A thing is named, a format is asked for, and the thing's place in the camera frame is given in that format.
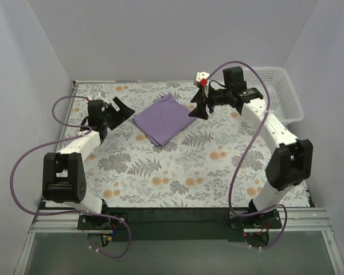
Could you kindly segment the purple t shirt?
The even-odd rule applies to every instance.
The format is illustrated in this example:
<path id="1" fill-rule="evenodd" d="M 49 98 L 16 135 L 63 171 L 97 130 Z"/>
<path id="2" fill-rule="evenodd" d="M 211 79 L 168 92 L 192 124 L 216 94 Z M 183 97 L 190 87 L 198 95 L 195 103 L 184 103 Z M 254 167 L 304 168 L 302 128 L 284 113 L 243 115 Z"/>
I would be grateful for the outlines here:
<path id="1" fill-rule="evenodd" d="M 132 118 L 134 124 L 155 146 L 165 146 L 196 119 L 188 108 L 168 93 Z"/>

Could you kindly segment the white plastic laundry basket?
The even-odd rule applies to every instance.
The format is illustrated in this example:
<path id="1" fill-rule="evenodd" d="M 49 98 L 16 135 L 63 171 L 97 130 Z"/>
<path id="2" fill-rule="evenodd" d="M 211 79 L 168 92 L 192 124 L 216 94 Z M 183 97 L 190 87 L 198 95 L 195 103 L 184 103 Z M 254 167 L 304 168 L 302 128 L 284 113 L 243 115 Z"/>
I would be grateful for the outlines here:
<path id="1" fill-rule="evenodd" d="M 273 66 L 255 67 L 254 74 L 250 69 L 244 68 L 244 80 L 248 88 L 256 88 L 266 97 L 260 77 L 268 89 L 271 100 L 270 112 L 284 125 L 304 119 L 304 112 L 292 81 L 284 68 Z"/>

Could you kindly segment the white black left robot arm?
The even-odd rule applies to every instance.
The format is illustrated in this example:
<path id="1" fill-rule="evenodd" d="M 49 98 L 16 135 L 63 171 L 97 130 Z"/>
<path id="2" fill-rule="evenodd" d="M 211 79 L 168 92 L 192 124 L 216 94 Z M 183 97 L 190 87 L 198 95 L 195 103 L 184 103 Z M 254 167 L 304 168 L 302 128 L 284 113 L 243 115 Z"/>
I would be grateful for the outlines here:
<path id="1" fill-rule="evenodd" d="M 103 210 L 102 199 L 87 191 L 84 161 L 113 130 L 129 119 L 135 111 L 113 98 L 117 108 L 100 96 L 87 97 L 88 115 L 78 126 L 79 134 L 63 149 L 44 156 L 42 196 L 47 201 L 62 203 L 76 210 L 92 213 L 91 222 L 98 229 L 110 224 L 110 214 Z"/>

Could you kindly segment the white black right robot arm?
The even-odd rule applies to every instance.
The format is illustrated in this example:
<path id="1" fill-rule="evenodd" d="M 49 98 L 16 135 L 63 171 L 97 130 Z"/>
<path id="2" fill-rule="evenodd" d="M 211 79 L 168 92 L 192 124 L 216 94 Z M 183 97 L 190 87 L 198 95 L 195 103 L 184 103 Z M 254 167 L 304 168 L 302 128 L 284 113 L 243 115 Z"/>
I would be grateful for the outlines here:
<path id="1" fill-rule="evenodd" d="M 256 128 L 253 138 L 261 136 L 265 141 L 271 152 L 265 169 L 267 181 L 259 195 L 250 201 L 248 212 L 241 215 L 259 228 L 268 222 L 268 212 L 278 207 L 286 193 L 309 178 L 313 145 L 308 139 L 300 140 L 270 113 L 269 94 L 248 88 L 241 67 L 224 69 L 223 74 L 221 89 L 211 87 L 210 74 L 196 74 L 194 84 L 198 92 L 191 102 L 197 106 L 189 116 L 206 120 L 216 106 L 229 105 Z"/>

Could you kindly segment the floral tablecloth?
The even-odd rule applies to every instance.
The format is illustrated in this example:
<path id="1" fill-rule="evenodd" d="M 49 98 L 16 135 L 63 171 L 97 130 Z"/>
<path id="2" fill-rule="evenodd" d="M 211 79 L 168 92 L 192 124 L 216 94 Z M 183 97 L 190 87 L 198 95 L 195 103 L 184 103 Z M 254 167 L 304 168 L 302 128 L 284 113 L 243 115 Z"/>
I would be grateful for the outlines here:
<path id="1" fill-rule="evenodd" d="M 127 120 L 84 161 L 88 190 L 111 207 L 245 207 L 263 188 L 271 153 L 229 106 L 155 146 Z"/>

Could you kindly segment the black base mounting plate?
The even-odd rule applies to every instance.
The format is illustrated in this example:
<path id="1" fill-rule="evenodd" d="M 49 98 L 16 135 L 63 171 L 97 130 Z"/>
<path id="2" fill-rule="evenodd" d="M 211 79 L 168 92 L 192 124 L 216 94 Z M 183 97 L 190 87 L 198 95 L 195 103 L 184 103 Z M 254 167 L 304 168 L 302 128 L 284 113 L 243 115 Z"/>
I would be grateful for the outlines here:
<path id="1" fill-rule="evenodd" d="M 236 217 L 228 208 L 105 208 L 102 215 L 81 215 L 77 229 L 111 233 L 114 241 L 219 240 L 244 242 L 247 233 L 268 243 L 268 232 L 281 229 L 278 211 Z"/>

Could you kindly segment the aluminium frame rail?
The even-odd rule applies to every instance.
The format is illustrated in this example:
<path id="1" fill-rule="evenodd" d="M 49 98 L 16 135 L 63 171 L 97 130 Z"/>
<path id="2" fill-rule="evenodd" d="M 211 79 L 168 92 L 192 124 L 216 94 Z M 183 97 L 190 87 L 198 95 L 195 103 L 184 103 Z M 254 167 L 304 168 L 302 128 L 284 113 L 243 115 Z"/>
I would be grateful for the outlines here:
<path id="1" fill-rule="evenodd" d="M 279 210 L 281 229 L 268 243 L 219 240 L 114 241 L 111 233 L 79 230 L 80 215 L 34 220 L 15 274 L 344 274 L 327 213 Z"/>

